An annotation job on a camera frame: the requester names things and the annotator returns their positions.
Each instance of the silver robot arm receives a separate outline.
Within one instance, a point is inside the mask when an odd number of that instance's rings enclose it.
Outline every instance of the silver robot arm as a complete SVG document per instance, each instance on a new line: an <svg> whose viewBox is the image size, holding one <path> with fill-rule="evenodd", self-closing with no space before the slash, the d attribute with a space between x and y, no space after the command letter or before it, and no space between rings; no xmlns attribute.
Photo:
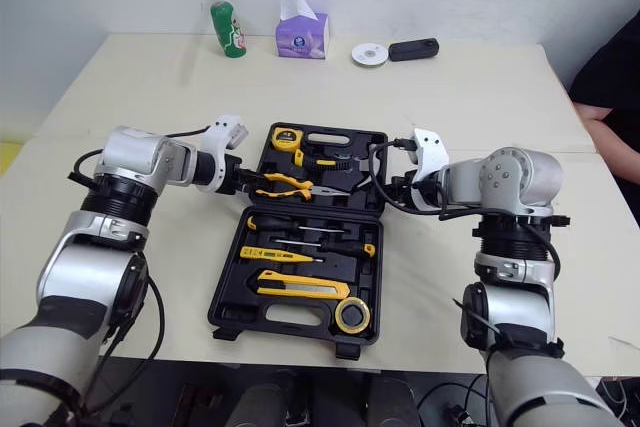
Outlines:
<svg viewBox="0 0 640 427"><path fill-rule="evenodd" d="M407 140L393 144L418 165L396 184L396 193L404 184L399 198L405 210L432 210L441 220L483 215L473 230L482 239L475 258L480 282L465 289L460 331L485 358L500 425L622 425L582 375L560 360L553 292L560 260L550 231L569 219L554 216L551 206L562 184L558 161L505 147L450 164L436 133L416 129Z"/></svg>
<svg viewBox="0 0 640 427"><path fill-rule="evenodd" d="M165 185L198 185L232 194L235 164L225 154L247 135L238 116L222 116L203 148L118 127L89 188L73 212L37 286L38 311L0 339L0 425L65 425L82 415L100 346L126 335L142 308L149 275L143 255L147 225Z"/></svg>

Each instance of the table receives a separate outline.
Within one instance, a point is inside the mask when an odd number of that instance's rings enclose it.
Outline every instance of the table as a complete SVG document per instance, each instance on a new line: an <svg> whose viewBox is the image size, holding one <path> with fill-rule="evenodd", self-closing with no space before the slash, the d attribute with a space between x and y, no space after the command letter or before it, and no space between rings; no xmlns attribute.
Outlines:
<svg viewBox="0 0 640 427"><path fill-rule="evenodd" d="M557 329L567 344L566 359L584 375L640 375L640 350L619 342L640 346L634 321L640 309L640 232L540 47L442 42L437 60L444 71L431 60L364 70L350 63L351 41L334 41L326 62L277 58L272 43L250 38L249 55L238 61L221 57L215 38L207 36L109 37L0 181L1 332L35 313L41 266L85 195L66 173L81 153L101 147L114 125L190 130L235 111L251 132L236 154L254 167L274 121L385 130L391 136L415 122L439 131L453 161L510 144L554 153L565 171L554 205L572 217L572 225L553 236L563 261ZM308 102L301 102L305 92ZM359 98L370 103L364 116ZM425 107L425 99L434 107ZM473 121L461 122L463 113ZM472 138L474 130L484 135ZM398 151L390 164L393 174L411 168ZM336 360L331 344L312 339L244 332L235 343L213 340L206 311L248 205L244 195L208 196L193 187L169 186L159 199L146 249L167 310L159 358L483 370L480 356L460 339L460 311L451 301L477 280L479 241L471 229L479 219L438 222L391 207L383 215L381 337L363 349L359 362ZM149 300L116 354L146 356L156 329L157 311Z"/></svg>

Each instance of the black tool case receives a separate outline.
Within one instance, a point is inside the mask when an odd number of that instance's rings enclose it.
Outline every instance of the black tool case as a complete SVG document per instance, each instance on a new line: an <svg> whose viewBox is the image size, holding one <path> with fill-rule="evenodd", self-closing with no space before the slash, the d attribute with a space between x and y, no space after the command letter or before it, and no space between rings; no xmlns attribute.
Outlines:
<svg viewBox="0 0 640 427"><path fill-rule="evenodd" d="M277 127L303 131L300 148L307 157L365 159L368 158L368 149L371 144L387 141L386 134L381 132L290 123L276 123L271 126L260 158L258 172L282 173L300 180L311 180L314 185L348 192L351 192L369 173L361 172L359 169L346 172L310 172L298 167L294 165L292 152L276 150L272 145L271 138ZM336 139L346 143L335 143ZM380 168L377 177L384 183L387 168L386 150L380 152L379 159ZM292 189L290 185L276 182L273 183L271 191L283 192ZM358 360L361 346L373 344L379 335L383 250L383 228L379 217L384 210L384 199L371 181L359 190L353 191L350 196L314 195L311 200L306 201L299 196L273 199L252 192L249 197L254 205L242 213L209 308L209 322L218 327L213 332L213 337L233 341L243 330L312 337L335 343L336 357ZM248 227L247 221L256 215L293 220L303 226L341 229L346 232L254 231ZM373 244L375 255L372 258L358 259L332 252L319 252L317 247L312 246L276 243L273 242L275 238L311 243L321 240L357 240ZM242 259L240 250L245 245L300 253L324 259L324 262L279 263L263 259ZM318 277L347 283L350 296L362 299L369 307L371 319L368 326L358 334L344 333L334 318L339 300L258 294L256 292L257 277L265 269L287 275ZM295 306L302 306L304 310L313 311L319 317L319 323L307 325L269 320L267 310L276 304L294 306L294 309Z"/></svg>

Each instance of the black remote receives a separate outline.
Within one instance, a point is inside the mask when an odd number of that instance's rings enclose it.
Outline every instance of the black remote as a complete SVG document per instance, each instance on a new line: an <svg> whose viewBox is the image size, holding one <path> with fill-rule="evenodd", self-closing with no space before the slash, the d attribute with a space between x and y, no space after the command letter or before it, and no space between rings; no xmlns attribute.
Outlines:
<svg viewBox="0 0 640 427"><path fill-rule="evenodd" d="M436 39L410 40L398 42L389 46L389 60L427 59L433 57L440 50Z"/></svg>

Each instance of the person's arm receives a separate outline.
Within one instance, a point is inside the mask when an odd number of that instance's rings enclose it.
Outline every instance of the person's arm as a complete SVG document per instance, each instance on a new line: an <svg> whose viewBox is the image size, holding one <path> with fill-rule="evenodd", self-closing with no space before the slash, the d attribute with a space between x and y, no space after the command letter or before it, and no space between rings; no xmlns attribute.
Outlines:
<svg viewBox="0 0 640 427"><path fill-rule="evenodd" d="M640 185L640 153L625 144L603 122L612 109L577 102L573 105L609 170L622 179Z"/></svg>

